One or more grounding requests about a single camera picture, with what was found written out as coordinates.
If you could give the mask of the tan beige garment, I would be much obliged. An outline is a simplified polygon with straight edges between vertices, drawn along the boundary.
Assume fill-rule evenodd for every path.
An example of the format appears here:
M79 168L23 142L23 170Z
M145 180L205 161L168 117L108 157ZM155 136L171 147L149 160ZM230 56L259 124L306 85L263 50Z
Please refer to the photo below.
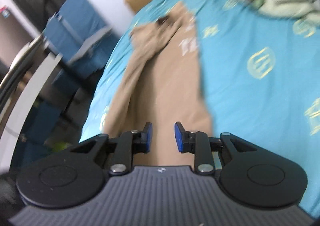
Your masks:
M151 150L135 155L135 165L193 165L178 152L174 125L212 135L212 119L201 91L199 47L194 15L177 2L163 17L130 33L133 53L104 120L103 132L153 125Z

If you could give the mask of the turquoise patterned bed sheet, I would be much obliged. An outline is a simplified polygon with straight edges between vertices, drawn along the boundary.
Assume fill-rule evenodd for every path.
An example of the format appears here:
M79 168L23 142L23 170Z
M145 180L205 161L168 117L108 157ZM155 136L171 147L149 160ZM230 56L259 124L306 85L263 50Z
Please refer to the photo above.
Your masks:
M153 0L137 27L183 2L195 16L204 99L213 132L230 132L298 163L300 206L319 216L319 28L271 19L236 0Z

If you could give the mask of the grey seat cushion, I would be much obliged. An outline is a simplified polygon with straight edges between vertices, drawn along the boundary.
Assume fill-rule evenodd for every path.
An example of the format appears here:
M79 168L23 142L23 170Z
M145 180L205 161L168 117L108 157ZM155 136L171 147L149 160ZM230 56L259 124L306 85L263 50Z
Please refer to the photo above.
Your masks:
M89 52L90 49L111 31L112 28L106 26L95 32L95 34L93 34L92 36L88 37L86 40L84 40L84 42L80 46L80 49L78 49L76 54L72 56L72 58L67 62L67 64L71 65L72 63L84 57L86 54L91 54Z

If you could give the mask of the white desk edge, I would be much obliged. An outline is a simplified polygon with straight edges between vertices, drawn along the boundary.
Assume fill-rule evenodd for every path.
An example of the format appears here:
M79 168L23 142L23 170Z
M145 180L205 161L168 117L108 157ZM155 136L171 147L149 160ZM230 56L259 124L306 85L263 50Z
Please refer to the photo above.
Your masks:
M33 102L61 59L62 54L49 54L32 75L14 105L1 135L1 172L9 171L16 143Z

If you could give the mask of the blue covered chair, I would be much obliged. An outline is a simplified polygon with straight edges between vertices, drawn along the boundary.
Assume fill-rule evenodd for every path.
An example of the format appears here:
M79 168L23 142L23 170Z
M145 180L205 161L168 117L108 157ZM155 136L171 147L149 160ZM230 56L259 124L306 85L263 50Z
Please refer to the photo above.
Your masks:
M84 40L106 26L111 27L89 0L66 0L48 20L43 35L49 42L49 48L61 53L62 60L67 64ZM67 65L85 79L107 64L118 41L119 37L112 30L90 49L91 54Z

